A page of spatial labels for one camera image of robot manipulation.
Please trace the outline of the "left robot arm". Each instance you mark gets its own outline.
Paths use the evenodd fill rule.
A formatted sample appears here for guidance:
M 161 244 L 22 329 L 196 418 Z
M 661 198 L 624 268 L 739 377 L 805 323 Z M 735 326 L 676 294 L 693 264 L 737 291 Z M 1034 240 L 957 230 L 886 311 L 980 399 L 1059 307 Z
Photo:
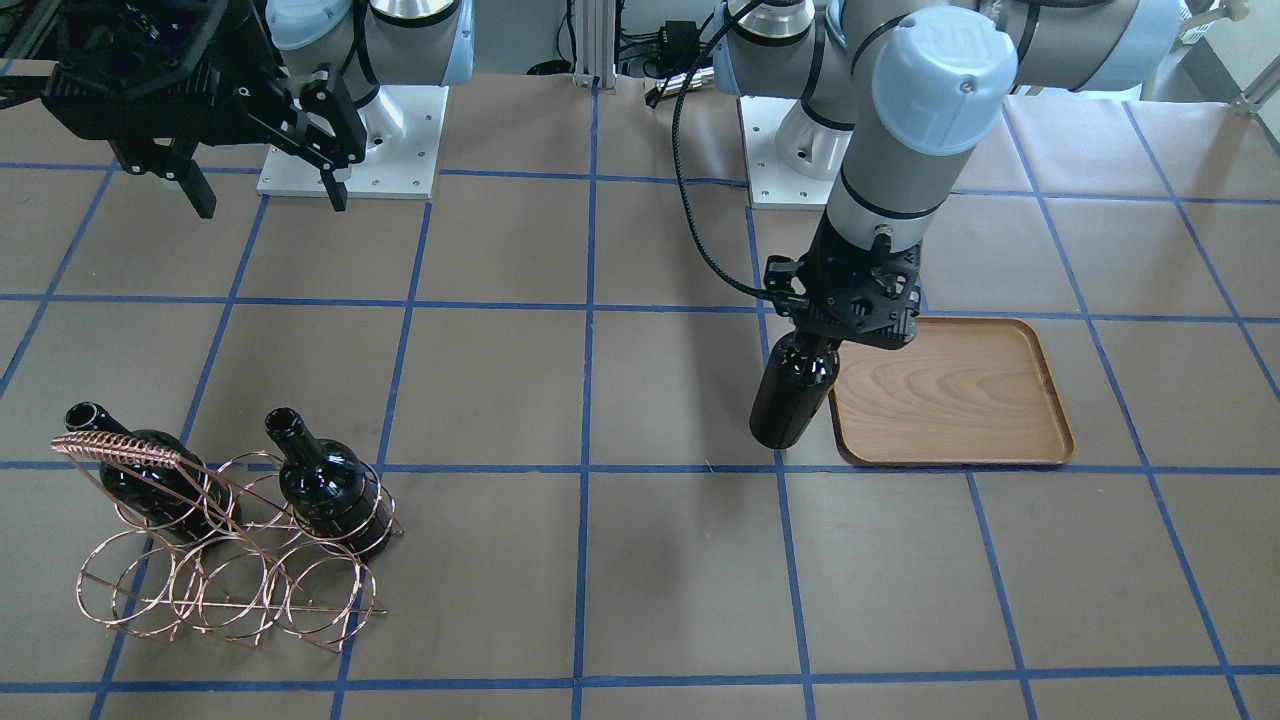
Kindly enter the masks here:
M 795 99 L 850 135 L 812 246 L 765 272 L 783 346 L 911 342 L 925 231 L 1010 91 L 1132 88 L 1180 22 L 1176 1 L 722 3 L 722 90 Z

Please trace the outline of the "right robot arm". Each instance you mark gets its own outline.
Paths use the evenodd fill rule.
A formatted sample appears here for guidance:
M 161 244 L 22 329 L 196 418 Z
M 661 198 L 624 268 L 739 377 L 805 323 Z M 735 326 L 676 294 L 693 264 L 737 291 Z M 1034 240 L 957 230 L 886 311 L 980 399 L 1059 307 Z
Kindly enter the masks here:
M 5 78 L 5 100 L 205 219 L 202 146 L 268 146 L 268 196 L 429 199 L 448 90 L 474 70 L 470 1 L 65 1 L 56 31 L 51 74 Z

